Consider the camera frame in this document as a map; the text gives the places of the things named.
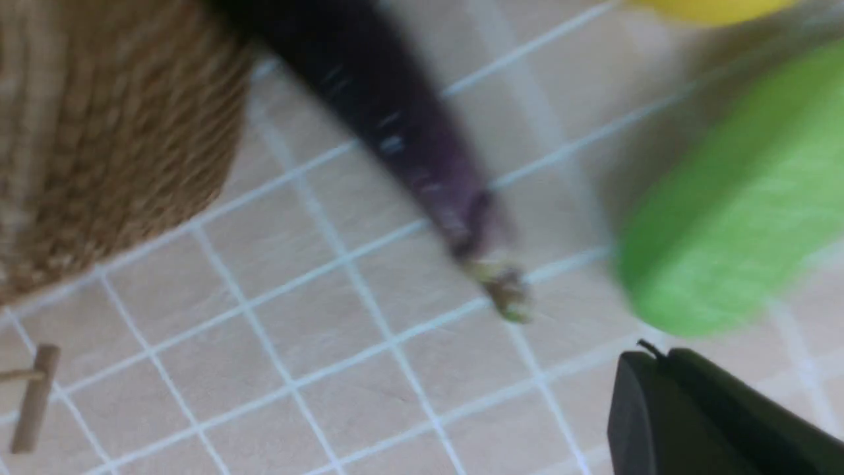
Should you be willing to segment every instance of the black object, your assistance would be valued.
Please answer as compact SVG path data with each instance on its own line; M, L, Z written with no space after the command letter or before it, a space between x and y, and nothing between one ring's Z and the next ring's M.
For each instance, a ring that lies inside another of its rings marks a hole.
M842 475L844 443L684 348L619 359L616 475Z

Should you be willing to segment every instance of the beige tile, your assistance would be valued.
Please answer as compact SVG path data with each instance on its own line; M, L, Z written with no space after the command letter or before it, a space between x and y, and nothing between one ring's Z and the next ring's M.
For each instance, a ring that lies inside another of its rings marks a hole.
M516 229L519 262L527 271L606 244L559 170L534 173L499 193Z
M806 275L786 304L797 321L809 352L818 358L844 348L844 254L831 257Z
M283 385L261 341L242 316L168 348L159 357L199 420L218 416Z
M508 82L514 68L491 74L449 97L458 120L493 177L522 168L559 144L545 144Z
M468 416L446 431L468 475L534 473L571 456L538 392Z
M838 425L844 427L844 377L827 381L824 389L832 404L832 410L838 417Z
M592 475L615 475L613 461L607 460L589 466Z
M294 378L382 341L344 270L287 292L258 307L256 313Z
M679 89L681 68L656 25L646 12L617 8L527 57L569 139Z
M684 159L690 147L687 125L671 107L576 153L576 163L586 174L614 232L624 227L647 191Z
M430 230L388 244L361 258L358 265L396 333L481 295Z
M425 421L392 354L383 353L302 390L338 456L347 456Z
M52 343L62 349L56 378L63 385L141 351L99 282L36 310L21 323L35 344Z
M427 63L441 87L481 69L493 60L481 28L468 11L466 0L385 0L408 36L408 45Z
M361 147L316 168L307 177L349 249L422 217L413 197Z
M530 41L574 19L599 0L495 0L519 43Z
M109 279L151 345L237 305L191 235L121 267Z
M232 473L299 475L328 463L291 397L210 429L208 438Z
M159 372L146 360L84 387L72 398L112 458L188 426Z
M217 473L217 466L197 437L180 440L151 456L120 467L121 475L209 475L211 473Z
M799 390L789 396L772 397L772 400L804 421L813 424L815 427L825 429L824 422L818 417L814 409L811 397L804 391Z
M627 311L608 265L589 265L535 286L535 321L524 331L541 366L625 338L634 345L641 336L642 327Z
M725 335L696 340L671 338L669 345L691 348L749 385L792 367L786 343L767 315Z
M701 118L711 127L716 127L735 109L738 101L753 90L755 84L774 74L793 56L793 51L780 48L771 54L742 62L739 68L730 68L726 74L704 84L694 96Z
M615 360L602 363L563 376L551 386L565 420L583 451L599 449L607 444L607 424L616 367Z
M211 221L206 230L247 298L285 284L334 257L292 185Z
M0 440L3 442L0 447L10 475L85 473L102 463L70 409L61 402L54 402L47 408L34 454L11 455L8 443L13 433L13 424L0 426Z
M293 162L303 165L351 140L346 129L315 96L288 74L269 74L259 87L267 91L266 114L281 133Z
M32 355L11 323L0 323L0 371L32 367ZM24 381L0 385L0 416L17 411L24 399Z
M281 175L283 168L267 147L258 127L252 121L246 123L235 163L216 205L239 198Z
M419 435L346 467L349 475L447 475L455 473L440 439Z
M404 345L434 411L444 413L530 378L493 310L481 310Z

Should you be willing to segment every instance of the green vegetable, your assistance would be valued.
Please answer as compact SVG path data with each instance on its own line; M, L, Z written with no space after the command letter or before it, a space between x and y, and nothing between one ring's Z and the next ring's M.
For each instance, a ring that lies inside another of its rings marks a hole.
M635 311L678 336L732 328L844 229L844 42L763 79L626 229Z

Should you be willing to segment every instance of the straw basket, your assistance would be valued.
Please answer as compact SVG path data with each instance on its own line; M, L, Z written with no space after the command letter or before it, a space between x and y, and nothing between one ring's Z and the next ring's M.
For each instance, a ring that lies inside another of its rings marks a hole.
M0 303L214 200L251 65L201 0L0 0Z

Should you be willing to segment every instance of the eggplant stem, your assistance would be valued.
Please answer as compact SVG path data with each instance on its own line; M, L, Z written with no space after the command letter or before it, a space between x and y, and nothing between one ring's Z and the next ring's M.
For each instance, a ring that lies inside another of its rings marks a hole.
M520 324L530 321L528 286L515 265L486 259L467 262L464 269L484 288L502 318Z

